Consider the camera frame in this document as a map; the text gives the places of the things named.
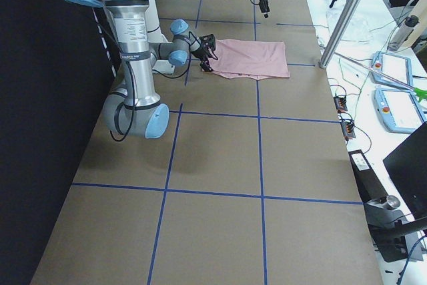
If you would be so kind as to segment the pink Snoopy t-shirt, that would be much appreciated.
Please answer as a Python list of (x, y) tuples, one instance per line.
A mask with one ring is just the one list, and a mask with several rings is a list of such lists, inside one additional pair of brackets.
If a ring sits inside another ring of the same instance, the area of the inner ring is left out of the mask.
[(243, 41), (224, 39), (216, 41), (216, 58), (210, 58), (213, 72), (224, 78), (289, 78), (284, 42)]

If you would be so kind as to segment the clear plastic bag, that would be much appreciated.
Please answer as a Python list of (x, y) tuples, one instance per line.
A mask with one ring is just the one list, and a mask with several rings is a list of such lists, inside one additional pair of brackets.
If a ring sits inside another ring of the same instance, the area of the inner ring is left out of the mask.
[[(328, 24), (328, 31), (330, 35), (335, 30), (338, 20), (341, 16), (341, 9), (330, 9), (326, 12), (326, 19)], [(360, 43), (367, 43), (372, 40), (372, 32), (365, 17), (361, 14), (353, 14), (342, 38), (342, 41), (353, 41)]]

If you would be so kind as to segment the grey USB hub far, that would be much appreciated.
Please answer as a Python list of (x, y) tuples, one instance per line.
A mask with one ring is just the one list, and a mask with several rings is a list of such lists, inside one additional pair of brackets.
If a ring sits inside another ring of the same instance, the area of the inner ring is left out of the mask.
[(334, 104), (338, 113), (347, 112), (347, 96), (346, 95), (335, 95)]

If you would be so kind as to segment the grey usb hub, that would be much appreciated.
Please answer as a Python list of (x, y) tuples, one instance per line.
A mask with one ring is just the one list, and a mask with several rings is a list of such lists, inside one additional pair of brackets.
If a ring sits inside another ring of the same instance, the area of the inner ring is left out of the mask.
[(340, 125), (342, 129), (342, 133), (344, 136), (344, 139), (346, 141), (349, 141), (350, 139), (354, 139), (356, 137), (356, 134), (354, 133), (354, 121), (351, 119), (341, 119)]
[(347, 96), (346, 95), (335, 95), (334, 104), (338, 113), (347, 112)]

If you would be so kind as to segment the grey USB hub near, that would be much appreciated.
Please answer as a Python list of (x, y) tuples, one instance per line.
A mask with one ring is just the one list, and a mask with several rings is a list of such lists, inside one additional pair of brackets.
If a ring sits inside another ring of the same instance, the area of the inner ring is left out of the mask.
[(350, 139), (354, 139), (356, 137), (356, 134), (354, 133), (354, 121), (351, 119), (341, 119), (340, 125), (342, 129), (342, 133), (344, 136), (344, 139), (346, 141), (349, 141)]

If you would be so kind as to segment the clear water bottle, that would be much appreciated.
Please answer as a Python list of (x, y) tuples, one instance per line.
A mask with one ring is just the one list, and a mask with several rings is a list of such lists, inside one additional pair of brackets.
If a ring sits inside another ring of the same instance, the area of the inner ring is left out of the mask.
[(417, 24), (419, 24), (419, 18), (416, 15), (407, 16), (388, 45), (388, 51), (397, 51), (413, 32)]

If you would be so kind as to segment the far teach pendant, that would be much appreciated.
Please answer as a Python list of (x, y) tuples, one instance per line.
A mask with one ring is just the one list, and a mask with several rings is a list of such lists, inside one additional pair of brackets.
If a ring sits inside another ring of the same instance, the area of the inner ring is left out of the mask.
[(412, 65), (407, 57), (377, 51), (372, 58), (372, 68), (382, 74), (372, 74), (372, 79), (375, 83), (402, 88), (398, 83), (384, 77), (384, 75), (388, 75), (406, 85), (413, 85)]

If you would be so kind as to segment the teach pendant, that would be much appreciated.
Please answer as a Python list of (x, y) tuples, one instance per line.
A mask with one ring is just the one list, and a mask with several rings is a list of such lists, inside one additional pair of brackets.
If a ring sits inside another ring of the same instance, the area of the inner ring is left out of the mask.
[(376, 89), (373, 101), (378, 117), (391, 133), (411, 134), (426, 122), (420, 104), (410, 91)]
[(372, 74), (372, 79), (375, 83), (402, 88), (398, 83), (384, 77), (384, 75), (388, 75), (406, 85), (413, 85), (412, 65), (407, 57), (377, 51), (372, 58), (372, 68), (382, 74)]

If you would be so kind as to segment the near teach pendant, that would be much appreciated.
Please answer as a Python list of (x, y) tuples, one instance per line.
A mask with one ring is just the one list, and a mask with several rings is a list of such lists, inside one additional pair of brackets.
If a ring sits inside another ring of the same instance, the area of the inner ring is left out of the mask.
[(410, 91), (376, 89), (373, 101), (378, 117), (391, 133), (411, 134), (426, 122), (420, 104)]

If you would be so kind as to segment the metal rod with green clip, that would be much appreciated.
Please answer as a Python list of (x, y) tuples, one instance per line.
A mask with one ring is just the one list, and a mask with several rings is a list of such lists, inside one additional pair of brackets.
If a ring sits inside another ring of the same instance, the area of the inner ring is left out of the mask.
[(419, 102), (421, 102), (423, 99), (426, 100), (426, 90), (408, 85), (407, 83), (404, 83), (404, 82), (397, 80), (397, 79), (395, 79), (389, 75), (386, 75), (386, 74), (382, 73), (381, 71), (374, 69), (373, 67), (364, 65), (364, 64), (360, 63), (359, 61), (356, 61), (355, 59), (352, 59), (350, 57), (346, 57), (345, 55), (342, 55), (341, 53), (334, 52), (334, 55), (337, 55), (338, 57), (340, 57), (342, 59), (350, 61), (350, 62), (352, 62), (352, 63), (354, 63), (360, 67), (363, 67), (364, 69), (367, 69), (371, 73), (375, 73), (375, 74), (379, 75), (380, 77), (384, 77), (384, 78), (390, 80), (391, 82), (397, 83), (398, 85), (401, 85), (402, 87), (404, 87), (406, 89), (409, 89), (410, 91), (414, 92), (415, 96), (418, 97)]

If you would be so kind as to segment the black power box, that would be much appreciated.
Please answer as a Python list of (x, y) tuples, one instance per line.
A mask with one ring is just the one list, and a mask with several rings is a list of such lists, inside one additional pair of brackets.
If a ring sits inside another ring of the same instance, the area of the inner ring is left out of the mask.
[(362, 150), (348, 152), (352, 170), (363, 203), (388, 195)]

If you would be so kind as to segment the black monitor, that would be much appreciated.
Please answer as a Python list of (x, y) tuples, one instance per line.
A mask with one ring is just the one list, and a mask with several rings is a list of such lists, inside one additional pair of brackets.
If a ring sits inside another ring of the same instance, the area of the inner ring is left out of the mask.
[(395, 148), (383, 163), (415, 218), (426, 216), (426, 124)]

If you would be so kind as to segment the metal cylinder cup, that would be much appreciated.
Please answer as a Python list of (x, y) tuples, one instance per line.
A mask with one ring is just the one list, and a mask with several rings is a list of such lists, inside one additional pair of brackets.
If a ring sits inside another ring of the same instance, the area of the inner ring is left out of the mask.
[(400, 200), (396, 196), (387, 195), (384, 198), (384, 207), (387, 210), (396, 210), (400, 207), (400, 205), (401, 205)]

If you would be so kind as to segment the aluminium frame post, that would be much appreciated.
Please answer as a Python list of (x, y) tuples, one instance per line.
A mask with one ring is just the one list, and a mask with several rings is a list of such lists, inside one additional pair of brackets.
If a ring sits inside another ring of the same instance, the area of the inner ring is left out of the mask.
[(319, 61), (319, 66), (322, 69), (325, 69), (329, 62), (332, 59), (333, 54), (335, 53), (339, 42), (342, 39), (346, 28), (350, 24), (351, 18), (355, 13), (357, 6), (361, 0), (347, 0), (346, 4), (342, 10), (342, 13), (338, 19), (336, 27), (333, 30), (332, 35), (330, 36), (330, 40), (323, 52), (323, 55)]

